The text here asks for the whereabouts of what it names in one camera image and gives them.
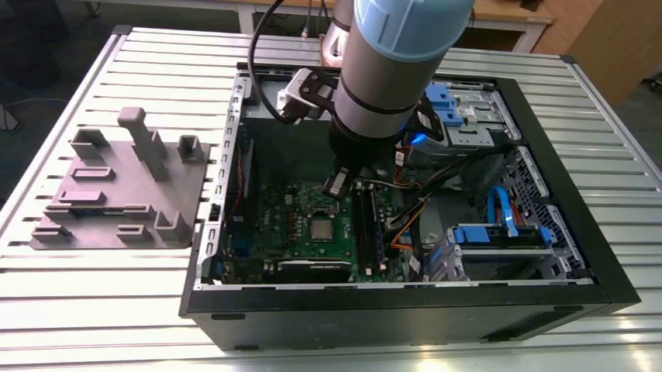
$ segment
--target slotted aluminum surface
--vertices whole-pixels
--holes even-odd
[[[224,353],[193,322],[177,316],[189,250],[28,247],[75,155],[67,141],[79,128],[101,128],[108,139],[127,140],[115,121],[117,110],[141,106],[163,141],[191,134],[217,146],[235,64],[246,59],[248,42],[244,35],[139,28],[111,37],[0,213],[0,366],[659,370],[659,171],[582,72],[555,56],[451,50],[439,72],[518,80],[643,301],[618,314],[577,321],[523,343]],[[267,36],[259,47],[259,62],[319,64],[314,40]],[[216,172],[209,165],[207,177]],[[200,197],[211,193],[205,183]],[[201,202],[199,216],[208,211]]]

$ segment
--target floor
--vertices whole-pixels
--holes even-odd
[[[1,102],[17,102],[36,97],[67,100],[117,24],[200,31],[239,31],[236,14],[229,11],[103,4],[101,16],[91,18],[81,2],[61,0],[57,3],[71,29],[69,37],[51,44],[51,51],[61,69],[60,80],[49,88],[27,91],[11,84],[0,73]],[[298,35],[304,21],[304,17],[296,15],[276,18],[268,25],[267,33]],[[13,134],[0,131],[0,205],[12,193],[63,108],[64,104],[53,101],[27,102],[11,107],[12,115],[20,121],[23,128]],[[662,167],[662,146],[659,145],[662,143],[662,131],[659,130],[662,93],[650,92],[642,84],[626,102],[617,107],[617,113],[654,162]]]

